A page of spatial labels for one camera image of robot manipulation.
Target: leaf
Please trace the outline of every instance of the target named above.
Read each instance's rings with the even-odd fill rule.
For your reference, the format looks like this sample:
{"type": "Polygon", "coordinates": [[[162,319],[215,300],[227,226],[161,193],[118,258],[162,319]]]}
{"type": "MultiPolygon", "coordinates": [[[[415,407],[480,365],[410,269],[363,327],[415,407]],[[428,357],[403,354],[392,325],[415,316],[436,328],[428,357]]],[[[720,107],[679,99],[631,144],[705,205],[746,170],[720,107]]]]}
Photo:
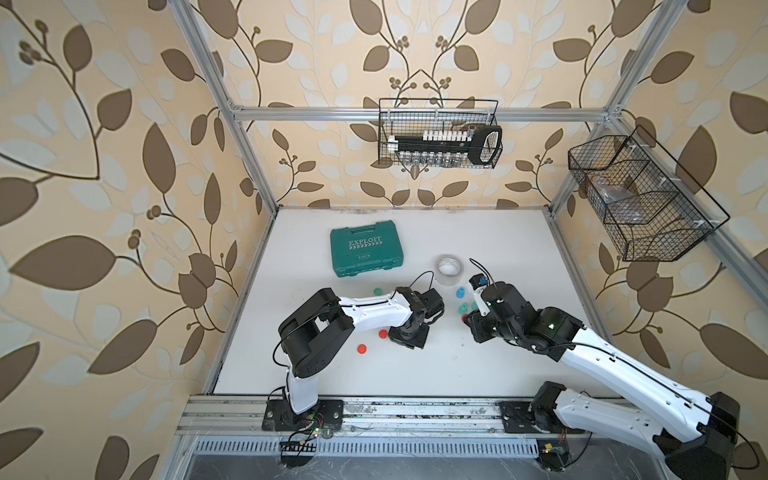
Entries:
{"type": "Polygon", "coordinates": [[[642,329],[640,331],[640,341],[643,343],[643,348],[651,360],[665,369],[670,368],[670,361],[664,352],[664,348],[661,346],[659,339],[650,330],[642,329]]]}
{"type": "Polygon", "coordinates": [[[216,281],[216,267],[214,261],[205,253],[193,253],[190,255],[192,274],[203,284],[209,287],[216,281]]]}
{"type": "Polygon", "coordinates": [[[314,192],[323,188],[323,185],[316,184],[314,182],[301,182],[298,185],[296,185],[296,188],[298,188],[299,191],[301,192],[314,192]]]}
{"type": "Polygon", "coordinates": [[[693,13],[704,13],[710,10],[710,3],[711,0],[688,0],[687,7],[693,13]]]}
{"type": "Polygon", "coordinates": [[[219,220],[221,212],[221,190],[216,175],[211,174],[208,177],[208,185],[205,186],[205,196],[203,198],[203,210],[205,210],[205,219],[213,225],[219,220]]]}
{"type": "Polygon", "coordinates": [[[419,201],[422,203],[422,205],[426,205],[427,207],[431,207],[435,204],[435,194],[432,193],[429,190],[421,190],[419,189],[416,192],[416,196],[419,198],[419,201]]]}
{"type": "Polygon", "coordinates": [[[136,467],[133,474],[128,480],[150,480],[154,467],[157,465],[157,460],[160,455],[152,455],[150,458],[144,460],[141,465],[136,467]]]}
{"type": "Polygon", "coordinates": [[[768,101],[752,95],[732,92],[730,114],[742,130],[758,134],[768,130],[768,101]]]}
{"type": "Polygon", "coordinates": [[[523,172],[532,172],[533,164],[527,160],[518,160],[515,162],[515,167],[523,172]]]}
{"type": "Polygon", "coordinates": [[[467,98],[462,103],[456,105],[456,108],[474,108],[474,107],[475,107],[475,97],[467,98]]]}
{"type": "Polygon", "coordinates": [[[35,342],[19,347],[0,358],[0,402],[24,381],[39,354],[40,342],[35,342]]]}
{"type": "Polygon", "coordinates": [[[191,273],[179,273],[179,292],[184,305],[193,310],[202,307],[207,299],[205,286],[191,273]]]}
{"type": "Polygon", "coordinates": [[[467,33],[477,35],[490,27],[501,4],[502,0],[478,0],[473,3],[464,17],[464,28],[467,33]]]}
{"type": "Polygon", "coordinates": [[[266,63],[280,63],[292,50],[293,44],[284,40],[262,40],[256,44],[256,56],[266,63]]]}
{"type": "Polygon", "coordinates": [[[654,125],[654,122],[650,121],[650,119],[646,117],[637,117],[634,120],[634,124],[636,127],[642,127],[637,129],[637,134],[640,136],[640,138],[648,144],[648,147],[655,147],[656,146],[656,126],[654,125]]]}
{"type": "Polygon", "coordinates": [[[76,25],[64,37],[64,59],[72,71],[80,71],[91,63],[93,48],[83,25],[76,25]]]}
{"type": "Polygon", "coordinates": [[[386,192],[384,191],[384,187],[382,187],[379,184],[374,184],[372,182],[360,182],[360,189],[370,195],[371,197],[375,198],[384,198],[386,196],[386,192]]]}
{"type": "Polygon", "coordinates": [[[741,442],[736,448],[733,449],[733,460],[731,463],[740,467],[752,467],[760,462],[760,466],[754,470],[737,469],[736,477],[739,480],[762,480],[768,478],[768,458],[763,452],[763,447],[758,442],[741,442]]]}
{"type": "Polygon", "coordinates": [[[504,198],[499,198],[496,200],[496,210],[510,210],[512,208],[518,208],[520,205],[517,204],[517,202],[513,202],[512,200],[506,200],[504,198]]]}
{"type": "Polygon", "coordinates": [[[549,136],[547,141],[544,143],[544,149],[545,150],[552,149],[555,145],[559,144],[560,140],[562,139],[563,139],[563,129],[561,128],[560,130],[554,132],[552,135],[549,136]]]}
{"type": "Polygon", "coordinates": [[[246,197],[253,195],[253,181],[248,177],[244,178],[243,181],[240,182],[240,191],[242,191],[243,195],[246,197]]]}
{"type": "Polygon", "coordinates": [[[96,465],[95,480],[119,480],[128,467],[128,442],[116,435],[107,438],[96,465]]]}
{"type": "Polygon", "coordinates": [[[395,205],[395,207],[399,207],[400,205],[405,204],[410,196],[410,190],[397,190],[394,194],[392,194],[392,203],[395,205]]]}
{"type": "Polygon", "coordinates": [[[699,334],[712,355],[725,366],[742,375],[768,380],[768,356],[744,335],[720,323],[708,323],[699,334]]]}
{"type": "Polygon", "coordinates": [[[0,468],[29,450],[43,434],[42,429],[28,427],[0,433],[0,468]]]}
{"type": "Polygon", "coordinates": [[[109,375],[130,366],[144,355],[156,334],[157,325],[152,320],[133,322],[99,352],[96,360],[88,367],[88,373],[109,375]]]}
{"type": "Polygon", "coordinates": [[[352,20],[366,35],[376,35],[382,29],[382,11],[371,0],[349,0],[352,20]]]}
{"type": "Polygon", "coordinates": [[[83,290],[102,281],[115,260],[114,253],[98,240],[71,235],[35,248],[9,271],[38,285],[83,290]]]}
{"type": "Polygon", "coordinates": [[[192,360],[192,357],[194,357],[195,353],[200,349],[200,344],[203,342],[204,336],[205,329],[202,325],[198,325],[190,335],[190,338],[187,339],[187,345],[184,346],[184,352],[181,354],[179,365],[183,365],[192,360]]]}
{"type": "Polygon", "coordinates": [[[371,167],[374,168],[390,168],[392,166],[392,159],[389,157],[384,157],[376,160],[371,164],[371,167]]]}
{"type": "Polygon", "coordinates": [[[616,271],[616,267],[614,266],[614,257],[603,243],[600,244],[600,248],[598,249],[598,257],[600,258],[600,266],[603,267],[603,271],[605,273],[611,275],[616,271]]]}
{"type": "Polygon", "coordinates": [[[621,69],[619,69],[619,74],[624,74],[624,70],[627,70],[627,65],[629,65],[630,60],[632,60],[632,57],[634,57],[635,50],[627,50],[627,54],[624,56],[624,60],[621,62],[621,69]]]}
{"type": "Polygon", "coordinates": [[[533,185],[531,185],[531,182],[512,182],[511,184],[506,184],[505,187],[513,192],[527,192],[533,188],[533,185]]]}
{"type": "Polygon", "coordinates": [[[229,251],[227,251],[227,259],[224,261],[224,269],[227,272],[231,272],[235,267],[235,261],[237,260],[237,240],[232,242],[229,251]]]}
{"type": "Polygon", "coordinates": [[[370,125],[351,124],[349,128],[352,128],[352,131],[355,132],[355,135],[362,138],[364,141],[378,141],[379,139],[379,135],[376,133],[376,130],[374,130],[370,125]]]}
{"type": "Polygon", "coordinates": [[[576,211],[576,197],[574,197],[573,194],[570,197],[568,197],[567,207],[568,207],[568,215],[573,217],[576,211]]]}
{"type": "Polygon", "coordinates": [[[710,132],[703,126],[698,127],[680,153],[675,175],[680,178],[694,194],[707,184],[717,166],[717,149],[710,132]]]}
{"type": "Polygon", "coordinates": [[[197,7],[217,34],[232,38],[237,33],[237,11],[230,0],[198,0],[197,7]]]}
{"type": "Polygon", "coordinates": [[[38,186],[24,178],[0,178],[0,227],[29,212],[38,202],[38,186]]]}
{"type": "Polygon", "coordinates": [[[453,62],[463,71],[477,71],[480,69],[480,61],[475,49],[469,45],[459,45],[453,52],[453,62]]]}
{"type": "Polygon", "coordinates": [[[464,190],[469,186],[469,182],[464,180],[460,182],[453,182],[448,184],[442,189],[442,196],[446,198],[456,197],[464,193],[464,190]]]}
{"type": "Polygon", "coordinates": [[[570,101],[554,101],[550,104],[546,104],[544,107],[541,108],[570,108],[571,102],[570,101]]]}
{"type": "Polygon", "coordinates": [[[214,118],[214,134],[216,134],[219,150],[224,151],[224,123],[218,117],[214,118]]]}
{"type": "Polygon", "coordinates": [[[657,276],[637,292],[637,303],[644,310],[658,312],[669,303],[673,288],[671,276],[657,276]]]}
{"type": "Polygon", "coordinates": [[[218,51],[212,51],[210,53],[214,56],[214,61],[216,62],[216,68],[219,70],[219,75],[222,77],[224,76],[224,62],[221,60],[221,54],[218,51]]]}
{"type": "Polygon", "coordinates": [[[611,31],[626,37],[639,27],[654,7],[654,0],[621,0],[611,18],[611,31]]]}
{"type": "Polygon", "coordinates": [[[99,123],[109,131],[125,125],[131,114],[133,95],[130,90],[116,91],[102,98],[96,107],[99,123]]]}
{"type": "Polygon", "coordinates": [[[681,76],[694,60],[694,56],[687,51],[673,51],[659,60],[654,70],[650,73],[653,83],[665,84],[681,76]]]}
{"type": "Polygon", "coordinates": [[[583,38],[566,38],[552,44],[554,56],[562,61],[584,60],[592,50],[592,44],[583,38]]]}
{"type": "Polygon", "coordinates": [[[152,124],[144,137],[142,150],[144,169],[152,184],[162,193],[167,194],[176,180],[176,162],[174,153],[165,140],[165,135],[157,124],[152,124]]]}
{"type": "Polygon", "coordinates": [[[194,80],[194,67],[187,54],[178,48],[169,48],[162,51],[160,56],[163,58],[163,63],[165,63],[168,71],[174,74],[174,77],[183,81],[194,80]]]}
{"type": "Polygon", "coordinates": [[[275,141],[278,147],[282,148],[283,150],[288,150],[290,146],[288,145],[288,140],[277,130],[272,130],[272,140],[275,141]]]}
{"type": "Polygon", "coordinates": [[[197,115],[192,120],[190,128],[190,141],[192,145],[198,145],[205,138],[205,131],[208,129],[208,117],[205,114],[197,115]]]}
{"type": "Polygon", "coordinates": [[[323,198],[322,200],[315,200],[307,205],[309,208],[331,208],[331,200],[323,198]]]}
{"type": "Polygon", "coordinates": [[[364,71],[379,71],[389,63],[389,48],[377,45],[368,52],[362,63],[364,71]]]}

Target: brown leaf pattern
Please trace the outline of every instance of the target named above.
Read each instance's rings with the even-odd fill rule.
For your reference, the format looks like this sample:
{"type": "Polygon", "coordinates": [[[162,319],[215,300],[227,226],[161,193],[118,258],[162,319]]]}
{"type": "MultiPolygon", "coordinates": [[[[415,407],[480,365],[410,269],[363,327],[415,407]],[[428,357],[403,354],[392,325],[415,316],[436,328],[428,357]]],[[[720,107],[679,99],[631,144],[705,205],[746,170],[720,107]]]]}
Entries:
{"type": "Polygon", "coordinates": [[[708,323],[699,330],[701,341],[728,368],[754,379],[768,380],[768,356],[736,330],[708,323]]]}
{"type": "Polygon", "coordinates": [[[144,355],[156,334],[157,325],[152,320],[133,322],[99,352],[96,360],[88,367],[88,373],[109,375],[129,367],[144,355]]]}
{"type": "Polygon", "coordinates": [[[95,480],[119,480],[128,467],[130,452],[128,442],[122,437],[107,438],[96,465],[95,480]]]}
{"type": "Polygon", "coordinates": [[[200,349],[200,344],[203,342],[204,336],[205,329],[201,325],[198,325],[190,335],[190,338],[187,339],[187,345],[184,346],[184,351],[181,353],[181,361],[179,362],[179,365],[183,365],[192,360],[192,357],[194,357],[200,349]]]}
{"type": "Polygon", "coordinates": [[[29,374],[40,355],[40,342],[17,348],[0,358],[0,402],[11,395],[29,374]]]}
{"type": "Polygon", "coordinates": [[[0,227],[23,216],[38,202],[38,187],[24,178],[0,178],[0,227]]]}
{"type": "Polygon", "coordinates": [[[182,81],[194,80],[194,67],[187,54],[178,48],[169,48],[162,51],[160,57],[174,77],[182,81]]]}
{"type": "Polygon", "coordinates": [[[72,71],[80,71],[91,63],[93,48],[83,25],[73,27],[64,37],[64,59],[72,71]]]}
{"type": "Polygon", "coordinates": [[[26,428],[0,433],[0,468],[30,449],[43,435],[42,429],[26,428]]]}
{"type": "Polygon", "coordinates": [[[71,235],[35,248],[17,261],[10,272],[58,290],[83,290],[101,282],[116,259],[102,242],[71,235]]]}

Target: black wire basket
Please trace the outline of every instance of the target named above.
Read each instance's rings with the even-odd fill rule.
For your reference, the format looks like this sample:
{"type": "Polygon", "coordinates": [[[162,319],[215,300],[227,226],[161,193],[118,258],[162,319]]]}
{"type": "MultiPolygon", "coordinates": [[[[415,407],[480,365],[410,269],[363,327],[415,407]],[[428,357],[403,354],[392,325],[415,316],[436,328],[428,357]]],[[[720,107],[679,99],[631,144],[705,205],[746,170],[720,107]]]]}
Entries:
{"type": "Polygon", "coordinates": [[[502,154],[496,100],[382,98],[379,163],[493,168],[502,154]]]}
{"type": "Polygon", "coordinates": [[[638,128],[628,136],[606,135],[573,147],[568,151],[568,169],[622,260],[672,262],[722,227],[730,215],[656,143],[674,159],[685,182],[665,173],[647,152],[644,138],[653,136],[644,128],[638,134],[638,128]],[[706,195],[697,199],[718,209],[717,218],[697,207],[692,190],[706,195]]]}

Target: black cable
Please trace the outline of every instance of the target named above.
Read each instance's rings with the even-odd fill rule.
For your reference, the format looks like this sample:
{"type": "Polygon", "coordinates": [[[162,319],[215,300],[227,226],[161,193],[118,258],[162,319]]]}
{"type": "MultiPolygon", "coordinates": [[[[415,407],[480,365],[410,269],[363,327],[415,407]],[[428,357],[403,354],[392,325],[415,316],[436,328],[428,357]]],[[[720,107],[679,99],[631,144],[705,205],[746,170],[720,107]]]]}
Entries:
{"type": "Polygon", "coordinates": [[[431,290],[431,289],[432,289],[432,282],[434,282],[434,281],[435,281],[435,271],[434,271],[434,270],[427,270],[427,271],[425,271],[424,273],[422,273],[422,274],[420,274],[419,276],[417,276],[417,277],[416,277],[416,280],[413,280],[413,281],[411,282],[411,284],[410,284],[410,285],[408,285],[408,288],[411,288],[411,287],[413,286],[413,284],[414,284],[414,283],[418,282],[418,281],[419,281],[419,279],[420,279],[421,277],[425,276],[427,273],[431,273],[431,274],[432,274],[432,279],[429,281],[429,288],[428,288],[428,290],[431,290]]]}
{"type": "Polygon", "coordinates": [[[590,441],[590,440],[592,440],[592,432],[589,432],[589,436],[587,437],[587,443],[585,443],[585,444],[584,444],[584,448],[583,448],[583,449],[581,449],[581,452],[580,452],[580,453],[579,453],[579,454],[576,456],[576,458],[574,458],[574,459],[573,459],[573,460],[571,460],[570,462],[568,462],[568,463],[566,463],[565,465],[563,465],[563,468],[567,468],[567,467],[570,467],[570,466],[571,466],[571,465],[573,465],[574,463],[578,462],[578,459],[580,459],[580,458],[581,458],[581,456],[584,454],[584,452],[586,452],[586,451],[587,451],[587,447],[589,446],[589,441],[590,441]]]}
{"type": "Polygon", "coordinates": [[[683,395],[682,393],[680,393],[680,392],[677,392],[675,389],[672,389],[671,387],[669,387],[669,386],[665,385],[665,384],[664,384],[663,382],[661,382],[660,380],[658,380],[658,379],[655,379],[655,378],[654,378],[653,376],[651,376],[651,375],[648,375],[648,374],[647,374],[646,372],[644,372],[642,369],[640,369],[640,368],[636,367],[635,365],[632,365],[631,363],[629,363],[627,360],[625,360],[625,359],[621,358],[620,356],[617,356],[615,353],[611,353],[611,352],[608,352],[607,350],[604,350],[604,349],[600,348],[599,346],[589,345],[588,343],[578,343],[578,342],[569,342],[569,343],[562,343],[562,344],[560,344],[560,345],[555,345],[555,346],[548,346],[548,347],[546,347],[546,348],[543,348],[543,349],[538,349],[538,350],[536,350],[536,353],[543,353],[543,352],[547,352],[548,350],[557,349],[557,348],[561,348],[561,347],[569,347],[569,346],[586,346],[586,347],[589,347],[589,348],[591,348],[591,349],[595,349],[595,350],[597,350],[597,351],[600,351],[600,352],[602,352],[602,353],[605,353],[606,355],[608,355],[608,356],[610,356],[610,357],[612,357],[612,358],[614,358],[614,359],[618,359],[618,360],[620,360],[621,362],[625,363],[626,365],[629,365],[629,366],[630,366],[630,367],[632,367],[633,369],[637,370],[638,372],[642,373],[643,375],[645,375],[645,376],[646,376],[646,377],[648,377],[649,379],[651,379],[651,380],[653,380],[654,382],[658,383],[659,385],[663,386],[665,389],[669,390],[669,391],[670,391],[670,392],[672,392],[674,395],[676,395],[676,396],[678,396],[678,397],[682,398],[682,399],[683,399],[683,400],[685,400],[686,402],[688,402],[688,403],[690,403],[691,405],[695,406],[696,408],[698,408],[698,409],[699,409],[699,410],[701,410],[702,412],[704,412],[704,413],[706,413],[706,414],[708,414],[708,415],[711,415],[711,416],[713,416],[713,417],[714,417],[715,419],[717,419],[717,420],[720,420],[720,421],[723,423],[723,425],[727,425],[727,426],[728,426],[728,428],[730,428],[731,430],[733,430],[733,431],[734,431],[734,432],[735,432],[735,433],[736,433],[736,434],[737,434],[739,437],[741,437],[741,439],[742,439],[743,441],[745,441],[745,442],[746,442],[746,444],[747,444],[747,445],[750,447],[750,449],[752,450],[752,453],[755,455],[755,461],[756,461],[756,463],[755,463],[755,465],[754,465],[754,466],[752,466],[752,467],[737,467],[737,466],[735,466],[735,465],[731,465],[730,467],[731,467],[731,468],[735,468],[736,470],[757,470],[757,469],[760,467],[760,456],[757,454],[757,450],[755,450],[754,446],[752,445],[752,442],[750,442],[749,440],[747,440],[747,439],[746,439],[746,437],[745,437],[744,435],[742,435],[742,433],[741,433],[741,432],[739,432],[739,431],[738,431],[738,430],[737,430],[735,427],[733,427],[733,426],[729,425],[729,424],[728,424],[728,422],[726,422],[725,420],[723,420],[723,419],[722,419],[722,418],[720,418],[719,416],[715,415],[714,413],[712,413],[712,412],[708,412],[708,411],[707,411],[707,410],[706,410],[704,407],[702,407],[702,406],[699,406],[699,405],[698,405],[697,403],[695,403],[695,402],[694,402],[692,399],[689,399],[689,398],[687,398],[687,397],[686,397],[685,395],[683,395]]]}

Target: aluminum frame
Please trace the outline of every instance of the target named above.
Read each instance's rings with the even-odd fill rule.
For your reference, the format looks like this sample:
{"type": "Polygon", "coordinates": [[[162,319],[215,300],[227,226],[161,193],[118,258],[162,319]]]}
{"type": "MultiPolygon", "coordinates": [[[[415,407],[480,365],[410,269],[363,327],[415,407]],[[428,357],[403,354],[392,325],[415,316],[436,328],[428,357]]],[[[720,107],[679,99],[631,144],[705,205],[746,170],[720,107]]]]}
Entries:
{"type": "Polygon", "coordinates": [[[264,207],[271,215],[276,215],[277,202],[275,201],[270,184],[261,169],[250,141],[248,141],[248,135],[243,125],[237,121],[233,114],[232,100],[227,93],[227,87],[224,85],[223,78],[219,74],[214,57],[208,49],[203,33],[200,31],[200,26],[195,21],[195,14],[189,1],[170,0],[168,4],[174,13],[176,24],[184,38],[187,39],[192,55],[200,67],[200,73],[210,90],[210,94],[214,98],[219,112],[221,112],[221,118],[227,124],[235,145],[243,156],[243,164],[256,184],[256,188],[261,193],[264,207]]]}

